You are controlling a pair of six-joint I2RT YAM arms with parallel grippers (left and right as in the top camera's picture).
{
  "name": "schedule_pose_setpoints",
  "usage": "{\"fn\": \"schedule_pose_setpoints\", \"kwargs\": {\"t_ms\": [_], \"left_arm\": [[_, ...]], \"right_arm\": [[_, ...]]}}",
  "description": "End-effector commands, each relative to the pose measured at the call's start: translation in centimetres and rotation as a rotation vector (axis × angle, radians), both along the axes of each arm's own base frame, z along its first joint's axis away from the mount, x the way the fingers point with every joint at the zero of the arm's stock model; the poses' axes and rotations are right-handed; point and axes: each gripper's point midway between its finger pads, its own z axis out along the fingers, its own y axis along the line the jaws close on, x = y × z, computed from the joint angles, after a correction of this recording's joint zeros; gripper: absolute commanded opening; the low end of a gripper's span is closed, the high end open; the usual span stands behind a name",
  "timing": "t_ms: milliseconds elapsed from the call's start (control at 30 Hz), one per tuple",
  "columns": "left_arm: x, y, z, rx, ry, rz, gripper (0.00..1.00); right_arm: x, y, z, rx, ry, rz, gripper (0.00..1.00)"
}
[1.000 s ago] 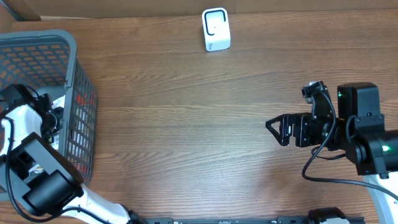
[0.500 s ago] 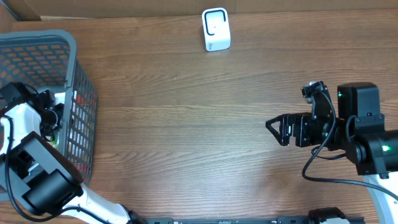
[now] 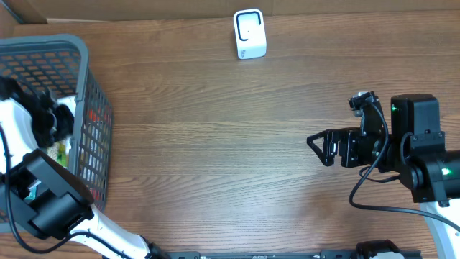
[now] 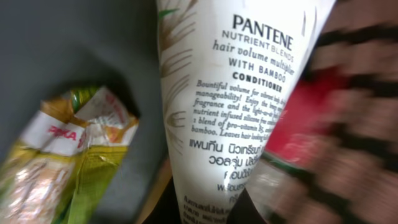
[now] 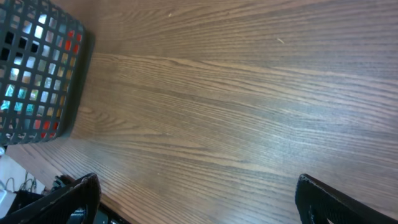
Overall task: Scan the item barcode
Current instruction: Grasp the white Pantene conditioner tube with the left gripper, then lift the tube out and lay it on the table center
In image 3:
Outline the white tube gold cap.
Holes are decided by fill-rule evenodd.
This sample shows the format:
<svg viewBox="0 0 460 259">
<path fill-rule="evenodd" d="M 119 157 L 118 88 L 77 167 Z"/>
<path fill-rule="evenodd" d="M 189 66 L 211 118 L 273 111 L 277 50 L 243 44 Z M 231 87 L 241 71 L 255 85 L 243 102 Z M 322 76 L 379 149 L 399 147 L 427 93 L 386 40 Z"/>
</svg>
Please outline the white tube gold cap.
<svg viewBox="0 0 460 259">
<path fill-rule="evenodd" d="M 66 96 L 59 98 L 57 100 L 58 104 L 66 105 L 69 110 L 75 114 L 76 111 L 76 101 L 75 101 L 75 96 Z"/>
</svg>

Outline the green snack pouch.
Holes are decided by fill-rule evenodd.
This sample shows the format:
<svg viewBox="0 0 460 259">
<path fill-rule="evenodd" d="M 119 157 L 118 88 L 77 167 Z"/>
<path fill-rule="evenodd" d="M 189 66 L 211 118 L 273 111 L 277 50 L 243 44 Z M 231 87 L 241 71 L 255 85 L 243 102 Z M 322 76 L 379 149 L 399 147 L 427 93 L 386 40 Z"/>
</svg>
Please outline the green snack pouch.
<svg viewBox="0 0 460 259">
<path fill-rule="evenodd" d="M 46 153 L 64 168 L 69 166 L 70 143 L 66 140 L 55 142 L 46 149 Z"/>
</svg>

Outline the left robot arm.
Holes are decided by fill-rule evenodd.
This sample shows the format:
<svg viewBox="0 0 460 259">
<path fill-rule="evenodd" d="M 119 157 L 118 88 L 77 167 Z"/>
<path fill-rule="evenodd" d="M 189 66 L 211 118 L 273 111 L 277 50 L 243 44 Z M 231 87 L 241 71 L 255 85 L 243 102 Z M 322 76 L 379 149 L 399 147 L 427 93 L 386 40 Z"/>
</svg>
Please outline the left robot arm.
<svg viewBox="0 0 460 259">
<path fill-rule="evenodd" d="M 77 242 L 104 258 L 166 258 L 106 217 L 84 182 L 46 153 L 72 135 L 74 120 L 49 91 L 30 94 L 13 78 L 1 78 L 1 208 L 13 236 L 36 254 Z"/>
</svg>

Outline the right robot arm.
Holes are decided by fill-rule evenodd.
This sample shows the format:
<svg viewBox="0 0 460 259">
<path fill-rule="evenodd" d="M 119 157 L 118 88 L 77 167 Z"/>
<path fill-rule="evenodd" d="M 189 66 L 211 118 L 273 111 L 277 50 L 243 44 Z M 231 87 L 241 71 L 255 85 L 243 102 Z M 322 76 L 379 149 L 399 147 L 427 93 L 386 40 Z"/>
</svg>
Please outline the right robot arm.
<svg viewBox="0 0 460 259">
<path fill-rule="evenodd" d="M 349 106 L 361 119 L 359 127 L 325 129 L 307 137 L 307 145 L 324 166 L 333 166 L 340 156 L 343 167 L 360 169 L 360 179 L 349 194 L 353 207 L 422 216 L 438 256 L 458 258 L 459 151 L 446 149 L 438 99 L 431 94 L 393 96 L 390 122 L 372 91 L 355 94 Z M 399 181 L 418 209 L 356 203 L 357 191 L 373 170 L 395 172 L 383 182 Z"/>
</svg>

